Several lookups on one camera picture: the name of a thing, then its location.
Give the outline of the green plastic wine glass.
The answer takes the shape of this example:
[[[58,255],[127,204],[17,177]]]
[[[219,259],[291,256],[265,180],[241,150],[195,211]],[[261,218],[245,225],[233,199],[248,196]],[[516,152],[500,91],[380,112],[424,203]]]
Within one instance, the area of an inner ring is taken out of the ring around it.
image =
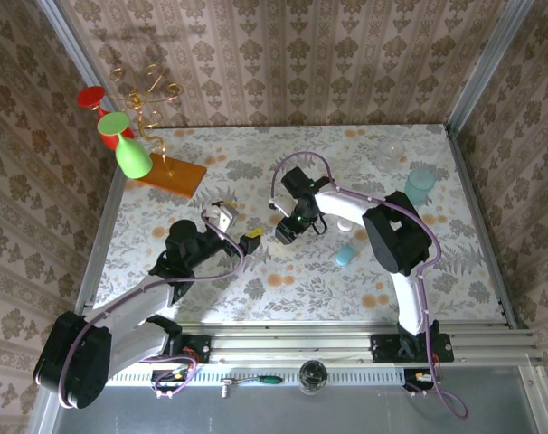
[[[111,112],[101,118],[97,129],[101,135],[117,137],[115,157],[122,172],[127,178],[139,179],[146,176],[153,168],[149,153],[134,138],[126,137],[129,117],[125,112]]]

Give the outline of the aluminium table side rail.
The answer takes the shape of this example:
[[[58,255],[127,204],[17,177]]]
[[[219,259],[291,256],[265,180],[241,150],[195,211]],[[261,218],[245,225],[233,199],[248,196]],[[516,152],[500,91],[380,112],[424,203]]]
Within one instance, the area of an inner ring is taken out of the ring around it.
[[[450,151],[456,163],[458,176],[461,180],[463,190],[468,202],[468,207],[471,212],[474,226],[477,232],[477,236],[481,244],[481,250],[486,261],[490,279],[494,286],[498,302],[503,310],[505,322],[510,328],[517,329],[519,325],[517,322],[515,311],[509,299],[509,295],[506,290],[498,262],[496,260],[493,245],[489,238],[489,234],[485,225],[485,220],[477,201],[477,195],[469,176],[467,164],[463,155],[461,154],[456,135],[450,130],[449,127],[445,127],[445,131],[449,139]]]
[[[111,181],[89,262],[80,285],[80,293],[74,308],[77,314],[82,313],[86,307],[92,307],[94,304],[126,181],[127,178],[117,168]]]

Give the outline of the dark round dome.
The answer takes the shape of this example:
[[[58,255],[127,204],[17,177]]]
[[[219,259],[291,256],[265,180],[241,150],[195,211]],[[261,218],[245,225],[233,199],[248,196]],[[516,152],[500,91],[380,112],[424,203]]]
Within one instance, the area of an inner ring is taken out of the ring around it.
[[[300,390],[308,396],[315,395],[326,386],[328,372],[318,360],[304,362],[298,372]]]

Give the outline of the aluminium frame post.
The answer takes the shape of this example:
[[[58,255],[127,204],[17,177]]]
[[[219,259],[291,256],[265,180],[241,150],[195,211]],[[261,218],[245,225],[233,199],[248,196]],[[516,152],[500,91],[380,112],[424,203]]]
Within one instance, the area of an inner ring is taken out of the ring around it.
[[[451,136],[456,137],[466,125],[496,68],[530,12],[533,2],[534,0],[507,1],[504,12],[495,25],[477,65],[450,114],[447,131]]]
[[[89,128],[97,136],[97,147],[105,152],[111,177],[114,178],[118,165],[114,153],[108,149],[97,132],[97,115],[91,111],[91,108],[80,106],[76,100],[78,93],[89,86],[99,85],[106,88],[107,85],[96,63],[91,59],[88,50],[84,47],[78,32],[74,29],[72,20],[68,17],[61,0],[34,0],[34,2],[40,7],[49,26],[55,31],[57,40],[63,45],[68,58],[72,62],[73,71],[80,79],[77,83],[78,89],[73,96],[73,102],[77,109],[83,111]]]

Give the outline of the floral patterned table cover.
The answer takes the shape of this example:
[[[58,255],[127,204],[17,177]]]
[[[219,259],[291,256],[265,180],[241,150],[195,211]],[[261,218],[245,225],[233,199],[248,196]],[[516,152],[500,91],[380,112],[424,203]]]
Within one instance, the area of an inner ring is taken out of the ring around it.
[[[220,201],[238,205],[234,238],[262,228],[261,242],[236,270],[220,253],[197,267],[199,282],[167,314],[179,323],[230,321],[363,321],[392,324],[398,304],[390,276],[374,259],[364,228],[349,232],[326,217],[327,231],[307,231],[290,245],[275,236],[280,214],[269,198],[282,198],[281,178],[293,167],[309,177],[332,174],[350,190],[383,198],[404,188],[418,168],[436,178],[420,217],[437,236],[442,257],[424,274],[430,315],[440,321],[503,323],[449,139],[441,125],[339,127],[224,127],[164,129],[170,156],[204,165],[192,198],[127,181],[95,297],[97,305],[134,287],[165,249],[173,222],[198,222],[203,208]],[[380,139],[405,145],[396,169],[375,165]],[[338,250],[356,256],[340,267]]]

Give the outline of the clear plastic cup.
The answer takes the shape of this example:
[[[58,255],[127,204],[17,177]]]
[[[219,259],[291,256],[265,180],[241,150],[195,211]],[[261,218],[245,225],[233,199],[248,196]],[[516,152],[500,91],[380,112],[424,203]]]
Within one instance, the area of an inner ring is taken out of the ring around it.
[[[404,152],[405,145],[400,139],[384,137],[375,148],[375,165],[384,172],[396,169]]]

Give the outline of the light blue earbud charging case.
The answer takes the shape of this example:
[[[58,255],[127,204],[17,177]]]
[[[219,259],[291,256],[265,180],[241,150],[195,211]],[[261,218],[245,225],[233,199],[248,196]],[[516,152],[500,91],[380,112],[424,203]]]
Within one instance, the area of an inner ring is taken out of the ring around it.
[[[344,267],[348,265],[349,263],[351,263],[352,260],[355,258],[355,256],[356,256],[355,248],[350,244],[346,244],[346,245],[343,245],[336,253],[335,262],[338,266]]]

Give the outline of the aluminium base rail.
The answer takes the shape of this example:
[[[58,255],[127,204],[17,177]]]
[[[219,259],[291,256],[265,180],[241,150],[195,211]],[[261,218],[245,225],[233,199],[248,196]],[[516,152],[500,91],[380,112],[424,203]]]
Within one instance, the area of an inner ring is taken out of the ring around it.
[[[318,359],[331,367],[366,366],[373,363],[373,335],[394,334],[395,325],[363,321],[242,321],[229,324],[184,323],[186,335],[208,335],[211,363],[226,366],[298,366]],[[458,322],[442,323],[440,331],[450,337],[459,366],[538,365],[542,352],[533,335],[506,325]]]

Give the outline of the red plastic wine glass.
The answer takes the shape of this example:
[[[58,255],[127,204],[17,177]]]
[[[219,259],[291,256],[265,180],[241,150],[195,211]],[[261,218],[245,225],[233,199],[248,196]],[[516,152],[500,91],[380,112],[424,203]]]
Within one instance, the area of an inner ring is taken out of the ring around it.
[[[97,121],[108,115],[108,111],[102,108],[101,101],[105,98],[106,91],[102,86],[89,86],[83,89],[77,96],[77,103],[86,109],[97,113]],[[107,148],[115,151],[118,145],[117,136],[101,136]]]

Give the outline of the teal translucent cup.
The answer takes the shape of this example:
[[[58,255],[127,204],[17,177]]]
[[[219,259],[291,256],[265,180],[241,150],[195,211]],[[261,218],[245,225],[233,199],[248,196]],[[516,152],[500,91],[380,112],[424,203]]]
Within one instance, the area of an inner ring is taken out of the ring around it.
[[[436,182],[429,170],[418,168],[411,171],[406,180],[404,193],[413,205],[423,203]]]

